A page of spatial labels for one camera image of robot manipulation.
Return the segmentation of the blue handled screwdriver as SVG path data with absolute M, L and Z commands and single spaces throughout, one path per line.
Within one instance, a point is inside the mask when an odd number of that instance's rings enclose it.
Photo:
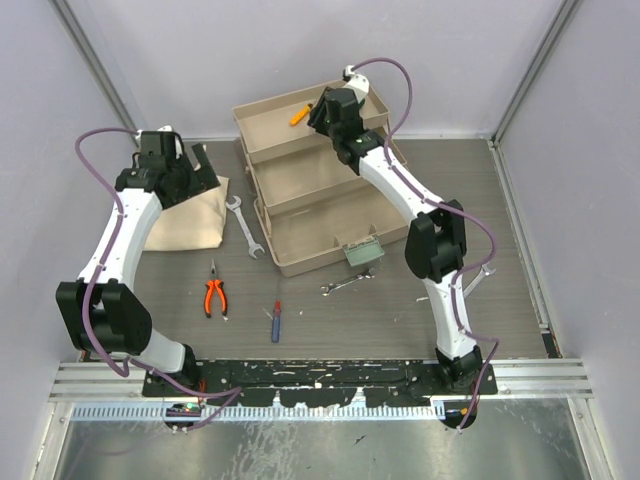
M 276 286 L 276 296 L 274 302 L 274 308 L 272 312 L 272 324 L 271 324 L 271 342 L 277 344 L 280 341 L 281 335 L 281 279 L 278 279 Z

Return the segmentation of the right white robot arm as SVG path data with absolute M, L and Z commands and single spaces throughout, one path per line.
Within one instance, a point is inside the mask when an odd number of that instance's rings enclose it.
M 458 282 L 467 253 L 461 205 L 444 202 L 422 186 L 383 138 L 364 127 L 354 88 L 325 88 L 308 126 L 328 137 L 341 163 L 382 193 L 407 222 L 405 261 L 431 302 L 440 385 L 452 394 L 477 387 L 484 362 Z

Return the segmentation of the orange handled pliers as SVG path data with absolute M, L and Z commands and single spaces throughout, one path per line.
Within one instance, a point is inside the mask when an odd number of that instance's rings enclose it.
M 209 279 L 206 282 L 206 293 L 203 302 L 203 309 L 207 318 L 211 318 L 213 315 L 212 302 L 215 296 L 218 296 L 220 301 L 221 315 L 224 320 L 227 320 L 229 304 L 224 290 L 224 282 L 219 278 L 215 261 L 212 260 Z

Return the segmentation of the yellow handled tool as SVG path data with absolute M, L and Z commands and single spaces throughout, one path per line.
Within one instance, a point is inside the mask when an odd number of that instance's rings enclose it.
M 289 120 L 289 125 L 294 127 L 300 124 L 307 116 L 310 115 L 313 109 L 313 104 L 308 103 L 303 108 L 301 108 L 298 112 L 296 112 Z

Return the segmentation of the silver wrench near right arm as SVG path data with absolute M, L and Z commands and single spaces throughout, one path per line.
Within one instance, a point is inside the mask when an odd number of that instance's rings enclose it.
M 492 276 L 495 272 L 496 272 L 496 269 L 493 268 L 489 263 L 483 264 L 480 267 L 480 270 L 478 271 L 476 276 L 465 287 L 463 291 L 464 297 L 468 297 L 484 279 Z

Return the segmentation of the brown translucent toolbox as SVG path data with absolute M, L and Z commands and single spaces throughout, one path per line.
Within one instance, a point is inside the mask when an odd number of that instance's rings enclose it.
M 253 207 L 286 277 L 347 259 L 348 251 L 406 237 L 393 205 L 337 158 L 328 138 L 291 119 L 315 103 L 320 84 L 233 108 Z

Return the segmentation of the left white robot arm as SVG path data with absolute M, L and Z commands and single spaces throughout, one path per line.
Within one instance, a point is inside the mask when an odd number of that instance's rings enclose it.
M 143 248 L 161 214 L 219 186 L 202 145 L 187 150 L 171 126 L 129 134 L 137 148 L 131 163 L 106 180 L 85 156 L 85 140 L 107 128 L 80 135 L 76 155 L 111 197 L 111 214 L 91 259 L 74 281 L 61 282 L 55 300 L 72 345 L 94 353 L 111 370 L 128 377 L 136 366 L 164 379 L 178 396 L 194 393 L 201 372 L 193 349 L 159 333 L 134 292 Z

